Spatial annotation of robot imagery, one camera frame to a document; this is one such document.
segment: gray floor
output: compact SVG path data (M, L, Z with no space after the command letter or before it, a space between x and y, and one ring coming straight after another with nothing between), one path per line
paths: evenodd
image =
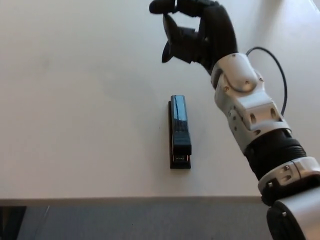
M271 240L262 204L119 203L27 209L18 240Z

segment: robotic arm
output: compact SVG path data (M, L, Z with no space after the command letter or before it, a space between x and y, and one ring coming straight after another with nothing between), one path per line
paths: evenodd
M210 0L154 0L168 38L162 62L176 57L201 64L211 76L215 103L257 177L274 240L320 239L320 165L307 156L273 100L264 78L238 52L225 8ZM168 15L200 17L199 30L179 27Z

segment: black cable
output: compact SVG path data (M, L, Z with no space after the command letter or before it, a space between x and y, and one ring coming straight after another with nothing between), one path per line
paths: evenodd
M268 49L261 47L261 46L255 46L253 48L250 48L247 52L246 55L248 56L253 50L261 50L266 52L267 54L269 54L273 60L275 61L276 65L278 66L281 76L282 76L282 80L283 80L283 87L284 87L284 98L283 98L283 104L282 104L282 109L281 109L281 114L284 115L285 114L285 110L286 110L286 106L287 106L287 99L288 99L288 87L287 87L287 80L286 80L286 76L285 73L281 67L280 62L277 60L276 56L270 52Z

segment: screw hole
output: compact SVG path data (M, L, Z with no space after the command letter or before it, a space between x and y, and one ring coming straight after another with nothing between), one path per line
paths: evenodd
M283 171L287 171L287 170L289 170L290 169L290 166L289 165L285 165L284 167L283 167Z
M275 119L277 117L276 111L273 108L270 109L270 113L271 113L271 117L273 119Z
M253 113L250 114L250 118L251 118L251 122L253 124L255 124L257 122L256 116Z
M290 175L284 176L284 177L282 178L283 181L288 181L289 179L291 179L291 176L290 176Z
M255 135L259 135L260 133L261 133L261 130L259 130L259 129L254 131Z

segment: table surface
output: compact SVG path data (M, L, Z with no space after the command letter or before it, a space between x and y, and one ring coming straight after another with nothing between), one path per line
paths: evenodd
M307 0L220 1L245 52L259 45L288 81L285 119L320 159L320 15ZM161 64L149 0L0 3L0 204L209 197L258 200L258 181L200 65ZM173 16L178 25L199 20ZM279 109L273 60L250 56ZM191 170L170 170L167 103L185 95Z

